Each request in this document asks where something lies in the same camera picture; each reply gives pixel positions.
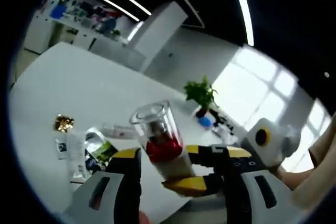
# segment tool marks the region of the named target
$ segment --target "white cabinet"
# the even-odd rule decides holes
[[[90,45],[94,38],[95,37],[92,34],[92,32],[87,33],[85,31],[79,30],[72,44],[74,46],[81,47],[85,50],[89,50]]]
[[[46,16],[34,15],[26,34],[24,48],[42,54],[48,49],[55,23]]]

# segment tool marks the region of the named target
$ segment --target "black ceiling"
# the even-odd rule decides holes
[[[128,0],[110,0],[141,20],[148,15]],[[187,12],[185,27],[246,44],[246,31],[238,0],[136,0],[150,12],[176,1]],[[299,84],[318,97],[333,113],[336,110],[336,0],[247,0],[254,33],[254,47],[291,70]]]

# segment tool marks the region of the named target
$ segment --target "white tabletop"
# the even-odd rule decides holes
[[[13,86],[9,114],[14,144],[33,190],[51,211],[71,202],[65,160],[58,160],[53,131],[57,114],[75,119],[87,130],[102,123],[128,125],[134,110],[144,104],[169,100],[185,144],[220,142],[183,110],[184,95],[138,72],[61,42],[39,56]],[[118,149],[139,146],[137,141],[113,140]],[[162,187],[161,176],[142,153],[140,209],[159,223],[180,209],[188,198]],[[196,174],[208,168],[196,166]]]

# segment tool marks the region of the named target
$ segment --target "red liquid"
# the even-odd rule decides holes
[[[146,145],[146,153],[152,163],[171,161],[182,153],[182,149],[182,144],[175,136],[166,134],[150,137]]]

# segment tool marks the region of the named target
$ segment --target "window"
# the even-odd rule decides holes
[[[282,163],[288,172],[304,172],[314,167],[308,148],[321,136],[331,122],[331,116],[327,113],[319,100],[316,100],[306,125],[301,131],[301,141],[298,149]]]
[[[213,84],[216,104],[250,130],[260,118],[277,122],[295,90],[296,78],[255,49],[244,47]]]

